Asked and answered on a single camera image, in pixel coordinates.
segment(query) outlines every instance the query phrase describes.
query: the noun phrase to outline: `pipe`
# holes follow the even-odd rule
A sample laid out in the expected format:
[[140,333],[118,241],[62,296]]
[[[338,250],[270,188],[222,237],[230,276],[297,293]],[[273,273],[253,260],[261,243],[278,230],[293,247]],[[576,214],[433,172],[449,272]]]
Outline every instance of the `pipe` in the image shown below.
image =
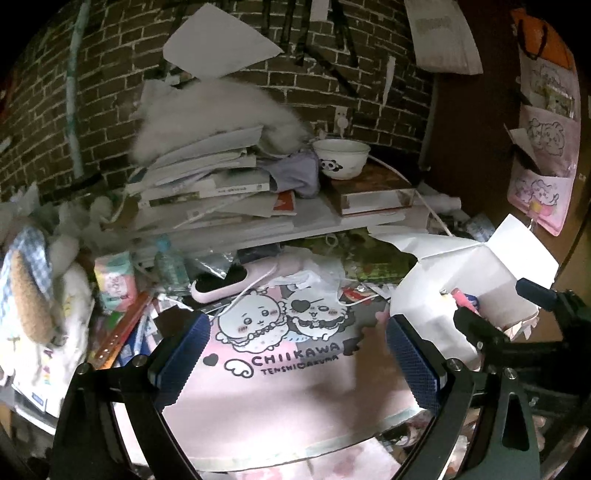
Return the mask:
[[72,41],[70,43],[70,56],[66,72],[66,137],[70,147],[70,157],[74,168],[74,178],[84,175],[84,165],[80,154],[80,143],[76,135],[76,67],[78,65],[78,51],[84,36],[84,30],[88,24],[91,0],[83,0],[78,18],[74,25]]

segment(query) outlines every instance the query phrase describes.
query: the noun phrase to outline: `stack of books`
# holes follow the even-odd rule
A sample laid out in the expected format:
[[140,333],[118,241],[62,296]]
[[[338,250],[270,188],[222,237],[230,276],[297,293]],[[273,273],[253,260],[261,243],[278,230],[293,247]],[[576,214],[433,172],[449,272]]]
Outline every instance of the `stack of books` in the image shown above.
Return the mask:
[[293,192],[271,193],[269,174],[256,167],[262,127],[214,135],[156,159],[129,179],[138,199],[132,238],[295,215]]

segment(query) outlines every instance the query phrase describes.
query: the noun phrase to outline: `black tape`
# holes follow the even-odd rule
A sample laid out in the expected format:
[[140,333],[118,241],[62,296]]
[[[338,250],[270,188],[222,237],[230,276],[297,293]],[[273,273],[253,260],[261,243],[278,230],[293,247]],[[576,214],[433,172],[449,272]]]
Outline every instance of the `black tape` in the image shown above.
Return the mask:
[[304,52],[306,42],[308,41],[308,30],[310,29],[310,13],[312,10],[312,0],[304,1],[304,12],[301,17],[300,38],[295,46],[295,64],[300,67],[304,64]]
[[271,23],[271,0],[262,0],[262,27],[261,34],[269,36],[269,25]]
[[281,31],[281,39],[279,41],[279,48],[285,53],[289,53],[291,23],[294,19],[294,11],[296,10],[296,0],[288,0],[287,11],[285,12],[285,21],[283,22],[283,30]]
[[337,48],[339,50],[343,50],[345,48],[345,45],[343,44],[344,36],[350,55],[349,65],[351,65],[353,68],[357,68],[359,66],[359,60],[357,58],[357,52],[355,50],[355,43],[353,42],[351,30],[349,29],[349,20],[343,11],[343,5],[340,4],[339,0],[331,0],[331,4],[333,9],[332,21],[335,25]]
[[355,90],[353,88],[353,85],[351,85],[347,79],[345,77],[343,77],[343,75],[341,74],[341,72],[339,72],[336,67],[334,65],[331,64],[331,62],[329,62],[328,60],[326,60],[326,58],[324,58],[318,51],[314,50],[311,47],[305,46],[304,51],[313,59],[315,59],[315,61],[317,61],[320,66],[322,68],[324,68],[327,72],[329,72],[333,77],[335,77],[339,84],[345,89],[347,90],[347,93],[349,95],[351,95],[354,98],[358,98],[359,94],[357,93],[357,90]]

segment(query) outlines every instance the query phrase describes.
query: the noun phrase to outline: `screw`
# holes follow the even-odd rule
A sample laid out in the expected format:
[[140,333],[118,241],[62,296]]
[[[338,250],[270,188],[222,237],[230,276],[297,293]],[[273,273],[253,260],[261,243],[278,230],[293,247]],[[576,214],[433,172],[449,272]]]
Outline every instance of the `screw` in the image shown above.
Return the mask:
[[459,372],[462,369],[462,362],[460,362],[457,358],[450,358],[447,361],[447,366],[454,372]]
[[512,368],[505,368],[503,373],[509,380],[515,380],[517,378],[517,372]]
[[134,367],[143,367],[148,362],[148,357],[146,355],[136,355],[131,359],[131,364]]
[[90,371],[90,364],[80,364],[78,365],[78,367],[76,368],[76,373],[78,375],[84,375],[87,374]]

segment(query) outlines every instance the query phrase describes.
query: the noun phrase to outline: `pink printed cloth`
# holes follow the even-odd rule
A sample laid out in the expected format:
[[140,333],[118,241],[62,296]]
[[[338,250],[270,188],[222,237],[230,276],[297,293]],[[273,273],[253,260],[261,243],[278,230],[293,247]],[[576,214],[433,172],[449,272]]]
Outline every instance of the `pink printed cloth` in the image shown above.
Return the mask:
[[579,159],[580,124],[541,108],[522,105],[519,127],[527,130],[542,175],[573,176]]
[[[195,468],[236,472],[316,457],[415,415],[378,324],[387,312],[381,298],[348,307],[335,291],[281,286],[251,291],[214,319],[177,402],[163,411]],[[142,463],[125,409],[115,408],[129,455]]]
[[579,160],[580,123],[532,106],[521,106],[519,127],[534,147],[538,175],[513,161],[507,200],[558,235],[569,211]]
[[235,480],[391,480],[400,464],[372,438],[318,458],[232,473]]

